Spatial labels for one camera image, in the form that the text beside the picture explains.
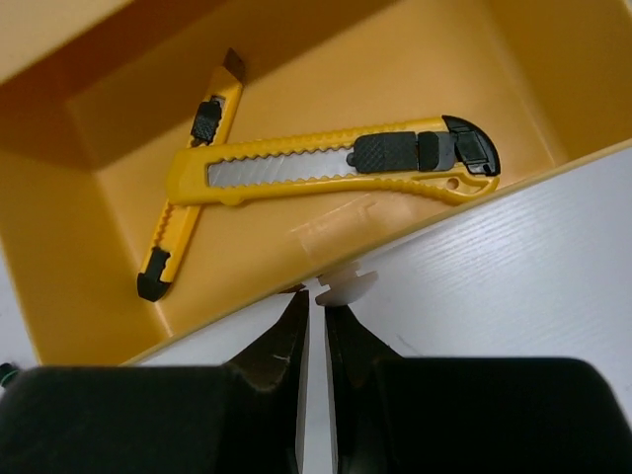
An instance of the yellow plastic bin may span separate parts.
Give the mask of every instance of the yellow plastic bin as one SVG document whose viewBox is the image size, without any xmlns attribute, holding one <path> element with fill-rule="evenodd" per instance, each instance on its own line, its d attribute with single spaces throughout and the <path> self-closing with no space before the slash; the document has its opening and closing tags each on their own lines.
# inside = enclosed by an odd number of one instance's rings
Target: yellow plastic bin
<svg viewBox="0 0 632 474">
<path fill-rule="evenodd" d="M 139 299 L 170 161 L 228 47 L 248 69 L 231 142 L 454 115 L 495 141 L 499 196 L 632 138 L 625 0 L 137 1 L 0 85 L 0 234 L 42 362 L 126 362 L 480 202 L 209 206 L 172 291 Z"/>
</svg>

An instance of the yellow utility knife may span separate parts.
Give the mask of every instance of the yellow utility knife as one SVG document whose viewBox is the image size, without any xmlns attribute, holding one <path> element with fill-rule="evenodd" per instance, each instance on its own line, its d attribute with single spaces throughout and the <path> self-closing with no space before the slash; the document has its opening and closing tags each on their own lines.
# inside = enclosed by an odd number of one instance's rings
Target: yellow utility knife
<svg viewBox="0 0 632 474">
<path fill-rule="evenodd" d="M 188 149 L 226 142 L 241 98 L 244 74 L 243 61 L 229 49 L 223 64 L 213 70 L 206 95 L 197 108 Z M 177 205 L 167 200 L 136 278 L 138 296 L 157 301 L 165 295 L 185 256 L 199 211 L 199 205 Z"/>
<path fill-rule="evenodd" d="M 179 152 L 167 178 L 181 205 L 390 190 L 460 204 L 492 192 L 501 164 L 489 136 L 443 116 Z"/>
</svg>

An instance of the metal blade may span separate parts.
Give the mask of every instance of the metal blade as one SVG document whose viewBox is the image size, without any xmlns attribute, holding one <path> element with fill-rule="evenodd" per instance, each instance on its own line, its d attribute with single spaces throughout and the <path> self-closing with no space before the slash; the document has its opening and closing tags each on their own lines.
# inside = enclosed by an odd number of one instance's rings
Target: metal blade
<svg viewBox="0 0 632 474">
<path fill-rule="evenodd" d="M 261 185 L 309 178 L 333 178 L 336 175 L 357 175 L 347 164 L 352 148 L 291 153 L 245 160 L 222 161 L 208 167 L 208 183 L 215 188 L 238 185 Z"/>
</svg>

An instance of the white surface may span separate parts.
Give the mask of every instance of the white surface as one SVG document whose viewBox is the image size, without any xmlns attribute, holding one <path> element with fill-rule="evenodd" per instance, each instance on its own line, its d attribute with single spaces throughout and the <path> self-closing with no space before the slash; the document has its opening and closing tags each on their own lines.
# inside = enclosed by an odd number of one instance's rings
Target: white surface
<svg viewBox="0 0 632 474">
<path fill-rule="evenodd" d="M 630 177 L 632 149 L 365 256 L 360 272 L 379 280 L 352 309 L 405 356 L 583 358 L 632 419 Z M 308 287 L 322 291 L 315 280 Z M 0 301 L 9 300 L 0 288 Z M 221 363 L 269 328 L 289 298 L 246 308 L 147 364 Z M 24 334 L 8 307 L 1 355 L 19 361 Z M 312 304 L 305 474 L 332 470 L 323 326 L 323 309 Z"/>
</svg>

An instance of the white table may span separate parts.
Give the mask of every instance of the white table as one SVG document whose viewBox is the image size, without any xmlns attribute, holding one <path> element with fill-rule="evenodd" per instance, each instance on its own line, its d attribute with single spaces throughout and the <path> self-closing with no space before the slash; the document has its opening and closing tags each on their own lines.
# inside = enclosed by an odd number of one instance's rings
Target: white table
<svg viewBox="0 0 632 474">
<path fill-rule="evenodd" d="M 379 281 L 352 309 L 404 356 L 575 356 L 632 420 L 632 149 L 457 215 L 360 259 Z M 315 280 L 307 282 L 317 294 Z M 277 319 L 277 295 L 146 364 L 231 358 Z M 311 308 L 306 474 L 331 472 L 322 308 Z M 0 357 L 35 363 L 6 272 Z"/>
</svg>

